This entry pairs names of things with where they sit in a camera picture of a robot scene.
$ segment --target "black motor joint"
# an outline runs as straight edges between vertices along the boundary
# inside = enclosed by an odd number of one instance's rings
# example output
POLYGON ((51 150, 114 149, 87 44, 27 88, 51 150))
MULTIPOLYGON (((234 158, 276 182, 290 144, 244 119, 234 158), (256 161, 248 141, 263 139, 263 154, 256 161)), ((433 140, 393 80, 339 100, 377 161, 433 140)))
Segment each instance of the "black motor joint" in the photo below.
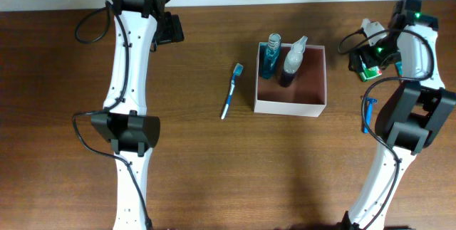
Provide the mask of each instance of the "black motor joint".
POLYGON ((157 20, 157 31, 154 40, 157 45, 184 41, 184 33, 178 15, 165 12, 169 0, 112 0, 117 14, 122 11, 134 11, 148 18, 152 15, 157 20))

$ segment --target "bottle cap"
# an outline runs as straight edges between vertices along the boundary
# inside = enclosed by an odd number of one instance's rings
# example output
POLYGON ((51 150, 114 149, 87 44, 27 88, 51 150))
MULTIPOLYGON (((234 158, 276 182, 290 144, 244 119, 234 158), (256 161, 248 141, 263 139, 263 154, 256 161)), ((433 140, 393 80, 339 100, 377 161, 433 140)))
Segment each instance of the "bottle cap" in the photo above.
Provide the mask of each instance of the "bottle cap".
POLYGON ((281 43, 281 37, 279 34, 277 33, 273 33, 269 36, 269 40, 268 40, 268 46, 271 48, 271 49, 277 49, 280 47, 280 43, 281 43))
POLYGON ((306 50, 306 42, 307 37, 302 36, 302 38, 299 41, 293 43, 293 45, 291 46, 292 51, 296 53, 304 53, 304 50, 306 50))

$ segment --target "cardboard box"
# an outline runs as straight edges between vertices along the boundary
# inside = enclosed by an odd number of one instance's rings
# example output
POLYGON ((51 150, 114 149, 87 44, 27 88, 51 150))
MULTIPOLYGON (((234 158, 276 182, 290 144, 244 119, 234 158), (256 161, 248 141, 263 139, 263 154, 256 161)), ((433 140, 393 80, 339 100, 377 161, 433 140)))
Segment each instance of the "cardboard box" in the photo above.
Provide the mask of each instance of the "cardboard box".
POLYGON ((306 45, 304 57, 293 83, 283 88, 278 79, 286 54, 292 44, 282 44, 276 75, 265 80, 260 76, 266 43, 260 43, 256 56, 255 113, 318 117, 326 107, 325 47, 306 45))

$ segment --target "spray bottle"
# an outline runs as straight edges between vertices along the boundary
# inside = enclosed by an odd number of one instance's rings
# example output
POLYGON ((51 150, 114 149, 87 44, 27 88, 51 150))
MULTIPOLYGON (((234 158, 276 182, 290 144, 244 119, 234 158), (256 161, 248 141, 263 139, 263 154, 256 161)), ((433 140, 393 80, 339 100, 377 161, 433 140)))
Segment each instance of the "spray bottle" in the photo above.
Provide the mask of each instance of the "spray bottle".
POLYGON ((307 37, 303 36, 299 41, 291 45, 291 49, 285 58, 284 70, 280 76, 280 86, 286 88, 291 85, 299 66, 301 66, 302 55, 304 54, 304 50, 306 50, 306 42, 307 37))

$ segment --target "wood grain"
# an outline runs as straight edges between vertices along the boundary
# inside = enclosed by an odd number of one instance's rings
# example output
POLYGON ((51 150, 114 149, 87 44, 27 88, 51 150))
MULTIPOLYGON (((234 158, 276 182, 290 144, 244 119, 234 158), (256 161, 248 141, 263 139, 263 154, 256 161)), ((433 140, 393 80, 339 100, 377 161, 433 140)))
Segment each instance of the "wood grain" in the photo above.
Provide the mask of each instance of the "wood grain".
MULTIPOLYGON (((386 25, 393 4, 170 9, 185 42, 150 55, 146 87, 148 114, 162 122, 147 186, 155 227, 272 230, 340 221, 367 177, 375 142, 361 133, 360 96, 369 83, 347 70, 336 46, 365 17, 386 25), (286 43, 306 35, 326 47, 328 105, 320 117, 253 113, 258 42, 273 32, 286 43), (236 63, 244 72, 221 121, 236 63)), ((447 89, 456 90, 456 0, 425 1, 423 11, 440 20, 438 67, 447 89)), ((110 82, 113 28, 90 46, 73 37, 88 12, 0 13, 0 229, 113 226, 115 163, 85 150, 70 120, 101 108, 110 82)), ((99 16, 83 32, 96 36, 104 23, 99 16)), ((396 86, 374 90, 374 114, 396 86)), ((405 174, 387 225, 454 228, 455 128, 453 113, 405 174)), ((81 132, 109 150, 88 121, 81 132)))

